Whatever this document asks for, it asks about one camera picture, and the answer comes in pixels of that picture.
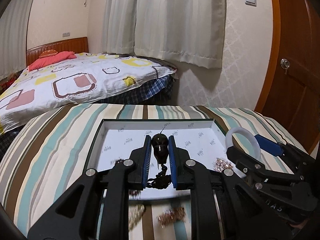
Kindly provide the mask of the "white jade bangle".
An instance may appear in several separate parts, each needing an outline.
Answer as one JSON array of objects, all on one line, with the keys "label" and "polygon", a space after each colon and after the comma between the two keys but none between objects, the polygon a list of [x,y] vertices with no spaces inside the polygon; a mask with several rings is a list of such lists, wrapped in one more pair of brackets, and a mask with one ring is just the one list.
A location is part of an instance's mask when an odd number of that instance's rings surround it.
[{"label": "white jade bangle", "polygon": [[226,133],[226,136],[225,136],[226,148],[228,149],[228,148],[234,146],[233,139],[232,139],[234,133],[238,133],[238,134],[244,136],[250,142],[250,144],[253,147],[253,151],[254,151],[253,157],[257,160],[260,160],[261,148],[259,146],[257,139],[254,137],[254,135],[250,131],[248,131],[247,129],[244,129],[242,127],[233,127]]}]

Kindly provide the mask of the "wooden headboard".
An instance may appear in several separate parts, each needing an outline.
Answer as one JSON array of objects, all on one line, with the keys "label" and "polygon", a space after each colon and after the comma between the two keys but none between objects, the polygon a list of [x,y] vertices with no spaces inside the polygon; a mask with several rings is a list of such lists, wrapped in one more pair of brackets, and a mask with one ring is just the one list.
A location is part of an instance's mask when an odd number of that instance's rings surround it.
[{"label": "wooden headboard", "polygon": [[56,50],[58,53],[62,51],[73,51],[77,53],[88,53],[88,39],[87,37],[71,38],[67,40],[56,41],[37,46],[26,51],[26,63],[32,64],[39,56],[47,50]]}]

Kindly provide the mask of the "metal door lock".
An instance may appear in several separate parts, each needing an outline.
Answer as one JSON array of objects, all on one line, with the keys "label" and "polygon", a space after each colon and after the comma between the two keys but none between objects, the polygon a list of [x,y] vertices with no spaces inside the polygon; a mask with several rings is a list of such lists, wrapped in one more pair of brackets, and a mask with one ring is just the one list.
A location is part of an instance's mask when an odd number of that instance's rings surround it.
[{"label": "metal door lock", "polygon": [[281,59],[280,61],[280,66],[285,70],[285,75],[287,74],[289,67],[290,67],[290,62],[287,59]]}]

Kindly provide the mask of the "black gourd pendant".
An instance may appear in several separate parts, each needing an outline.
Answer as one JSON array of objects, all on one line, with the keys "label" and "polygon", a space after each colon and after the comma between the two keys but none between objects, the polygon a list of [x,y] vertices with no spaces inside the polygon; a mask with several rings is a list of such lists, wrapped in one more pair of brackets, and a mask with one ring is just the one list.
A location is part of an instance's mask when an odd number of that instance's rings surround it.
[{"label": "black gourd pendant", "polygon": [[153,155],[157,160],[157,165],[161,167],[161,171],[156,175],[156,178],[148,179],[146,187],[151,189],[163,190],[171,184],[171,175],[167,174],[168,167],[166,166],[169,156],[169,140],[163,134],[163,130],[155,134],[151,139]]}]

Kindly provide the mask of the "centre white curtain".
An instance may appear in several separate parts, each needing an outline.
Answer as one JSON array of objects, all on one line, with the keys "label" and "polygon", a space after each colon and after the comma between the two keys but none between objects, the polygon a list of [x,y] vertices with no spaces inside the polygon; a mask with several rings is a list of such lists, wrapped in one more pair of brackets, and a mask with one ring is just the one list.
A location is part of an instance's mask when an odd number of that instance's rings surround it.
[{"label": "centre white curtain", "polygon": [[102,51],[132,54],[135,44],[137,0],[106,0]]}]

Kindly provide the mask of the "left window curtain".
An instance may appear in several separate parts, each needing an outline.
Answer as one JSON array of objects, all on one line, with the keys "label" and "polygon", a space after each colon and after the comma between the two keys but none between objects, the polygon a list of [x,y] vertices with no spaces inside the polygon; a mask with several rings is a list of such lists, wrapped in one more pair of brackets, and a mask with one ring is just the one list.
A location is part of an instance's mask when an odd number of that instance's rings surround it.
[{"label": "left window curtain", "polygon": [[1,16],[1,79],[26,66],[27,28],[33,0],[11,0]]}]

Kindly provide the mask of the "right white curtain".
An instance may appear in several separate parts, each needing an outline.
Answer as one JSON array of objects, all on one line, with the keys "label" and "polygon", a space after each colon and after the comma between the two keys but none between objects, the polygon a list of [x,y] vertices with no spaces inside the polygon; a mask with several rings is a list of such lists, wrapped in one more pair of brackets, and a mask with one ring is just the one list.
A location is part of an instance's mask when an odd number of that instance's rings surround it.
[{"label": "right white curtain", "polygon": [[226,0],[137,0],[138,56],[222,68]]}]

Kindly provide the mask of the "striped tablecloth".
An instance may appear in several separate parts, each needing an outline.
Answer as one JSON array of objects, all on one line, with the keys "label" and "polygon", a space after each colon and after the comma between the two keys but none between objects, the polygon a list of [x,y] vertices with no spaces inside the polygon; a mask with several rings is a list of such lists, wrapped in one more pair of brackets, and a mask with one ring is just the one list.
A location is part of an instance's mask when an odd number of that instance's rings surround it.
[{"label": "striped tablecloth", "polygon": [[87,103],[31,119],[1,161],[1,204],[21,233],[84,172],[103,119],[214,119],[221,132],[243,127],[272,141],[300,143],[276,120],[246,108],[139,106]]}]

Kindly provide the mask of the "white curtain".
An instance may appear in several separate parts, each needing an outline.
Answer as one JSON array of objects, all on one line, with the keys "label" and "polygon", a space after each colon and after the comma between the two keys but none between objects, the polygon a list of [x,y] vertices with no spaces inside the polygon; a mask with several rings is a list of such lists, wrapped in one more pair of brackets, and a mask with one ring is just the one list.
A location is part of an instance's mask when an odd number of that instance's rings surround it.
[{"label": "white curtain", "polygon": [[106,0],[102,51],[132,54],[135,44],[137,0]]},{"label": "white curtain", "polygon": [[226,0],[137,0],[138,56],[222,68]]}]

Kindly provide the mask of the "bed with patterned quilt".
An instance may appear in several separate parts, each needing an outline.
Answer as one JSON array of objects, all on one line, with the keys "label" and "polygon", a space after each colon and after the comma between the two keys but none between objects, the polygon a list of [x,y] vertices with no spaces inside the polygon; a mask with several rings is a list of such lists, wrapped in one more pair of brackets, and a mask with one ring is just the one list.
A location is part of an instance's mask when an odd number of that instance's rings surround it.
[{"label": "bed with patterned quilt", "polygon": [[138,105],[170,99],[177,68],[165,61],[74,52],[27,67],[1,93],[1,155],[32,118],[77,103]]}]

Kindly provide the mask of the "orange cushion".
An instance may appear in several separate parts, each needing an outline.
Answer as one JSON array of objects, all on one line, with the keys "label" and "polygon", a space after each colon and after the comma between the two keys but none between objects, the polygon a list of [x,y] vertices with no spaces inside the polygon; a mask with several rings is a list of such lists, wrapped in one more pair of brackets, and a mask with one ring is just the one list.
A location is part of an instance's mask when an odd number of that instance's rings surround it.
[{"label": "orange cushion", "polygon": [[44,52],[42,52],[39,55],[39,59],[42,59],[42,58],[45,58],[45,57],[50,57],[50,56],[55,56],[56,54],[58,54],[57,50],[54,50],[54,49],[45,50]]}]

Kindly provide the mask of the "pearl cluster brooch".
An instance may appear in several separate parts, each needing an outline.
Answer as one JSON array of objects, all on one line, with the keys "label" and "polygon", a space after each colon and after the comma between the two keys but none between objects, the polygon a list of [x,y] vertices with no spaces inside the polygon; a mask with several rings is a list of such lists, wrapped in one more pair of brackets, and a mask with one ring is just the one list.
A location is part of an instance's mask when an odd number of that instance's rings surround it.
[{"label": "pearl cluster brooch", "polygon": [[233,165],[223,158],[217,158],[216,161],[213,163],[213,170],[217,172],[222,172],[225,169],[233,169]]}]

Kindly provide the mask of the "wall light switch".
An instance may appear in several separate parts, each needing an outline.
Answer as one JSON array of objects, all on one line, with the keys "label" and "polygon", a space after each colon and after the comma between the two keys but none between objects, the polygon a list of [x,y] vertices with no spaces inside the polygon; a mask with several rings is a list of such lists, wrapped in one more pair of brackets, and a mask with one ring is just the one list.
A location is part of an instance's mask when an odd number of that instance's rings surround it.
[{"label": "wall light switch", "polygon": [[256,7],[257,6],[257,0],[245,0],[245,4],[249,6]]}]

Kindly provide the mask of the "wooden door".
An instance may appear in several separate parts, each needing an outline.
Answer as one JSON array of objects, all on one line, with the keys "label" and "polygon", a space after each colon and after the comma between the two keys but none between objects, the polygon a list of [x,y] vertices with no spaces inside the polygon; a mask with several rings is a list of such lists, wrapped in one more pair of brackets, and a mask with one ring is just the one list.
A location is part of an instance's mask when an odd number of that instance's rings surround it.
[{"label": "wooden door", "polygon": [[[255,111],[311,153],[319,142],[319,14],[310,0],[272,0],[270,60]],[[281,59],[290,67],[285,75]]]}]

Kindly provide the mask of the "pink pillow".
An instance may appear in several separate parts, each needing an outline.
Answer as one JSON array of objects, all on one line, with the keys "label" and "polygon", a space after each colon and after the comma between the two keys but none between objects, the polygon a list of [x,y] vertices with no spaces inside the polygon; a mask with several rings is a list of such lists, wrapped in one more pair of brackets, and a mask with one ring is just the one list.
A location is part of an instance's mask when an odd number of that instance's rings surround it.
[{"label": "pink pillow", "polygon": [[49,66],[51,64],[59,63],[64,60],[76,59],[76,55],[73,51],[62,51],[56,55],[42,57],[34,61],[31,65],[27,67],[29,72],[33,70],[38,70]]}]

